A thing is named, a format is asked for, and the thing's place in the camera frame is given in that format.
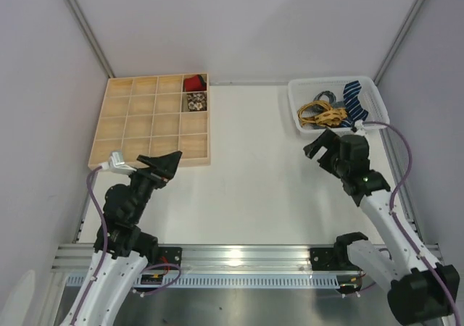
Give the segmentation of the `yellow patterned tie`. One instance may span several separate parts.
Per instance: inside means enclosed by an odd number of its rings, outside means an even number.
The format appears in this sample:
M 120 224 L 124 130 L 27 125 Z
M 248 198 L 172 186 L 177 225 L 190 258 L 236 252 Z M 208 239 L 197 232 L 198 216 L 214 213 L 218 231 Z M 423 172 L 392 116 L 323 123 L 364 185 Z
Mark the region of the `yellow patterned tie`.
M 297 111 L 300 125 L 316 125 L 319 127 L 336 128 L 348 118 L 345 108 L 335 108 L 327 101 L 312 101 L 301 106 Z

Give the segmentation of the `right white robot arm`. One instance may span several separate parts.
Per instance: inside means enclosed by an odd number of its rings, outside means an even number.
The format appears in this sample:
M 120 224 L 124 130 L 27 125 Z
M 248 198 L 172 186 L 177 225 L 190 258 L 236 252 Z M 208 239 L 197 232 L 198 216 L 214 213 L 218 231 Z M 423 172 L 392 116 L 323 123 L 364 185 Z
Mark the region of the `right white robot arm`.
M 370 146 L 362 129 L 349 135 L 324 130 L 304 148 L 306 157 L 318 159 L 319 166 L 341 181 L 352 198 L 377 229 L 389 256 L 368 239 L 347 244 L 347 261 L 386 292 L 389 308 L 401 325 L 453 316 L 461 325 L 456 307 L 460 276 L 451 264 L 443 265 L 409 226 L 394 205 L 394 193 L 385 177 L 370 166 Z

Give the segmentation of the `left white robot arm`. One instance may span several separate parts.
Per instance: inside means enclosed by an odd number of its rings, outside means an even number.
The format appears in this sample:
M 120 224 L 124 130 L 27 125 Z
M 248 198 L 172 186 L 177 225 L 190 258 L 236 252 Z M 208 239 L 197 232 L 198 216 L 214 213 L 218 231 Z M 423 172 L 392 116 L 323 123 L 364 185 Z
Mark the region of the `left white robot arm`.
M 139 155 L 141 167 L 125 163 L 122 151 L 113 151 L 107 161 L 92 170 L 86 179 L 88 194 L 100 219 L 100 227 L 91 263 L 63 325 L 113 325 L 129 293 L 150 296 L 158 289 L 139 291 L 136 279 L 151 270 L 175 270 L 178 263 L 162 261 L 156 237 L 138 226 L 154 191 L 164 188 L 177 172 L 181 151 L 150 157 Z M 129 184 L 116 184 L 104 196 L 104 204 L 96 200 L 92 182 L 99 172 L 127 175 Z

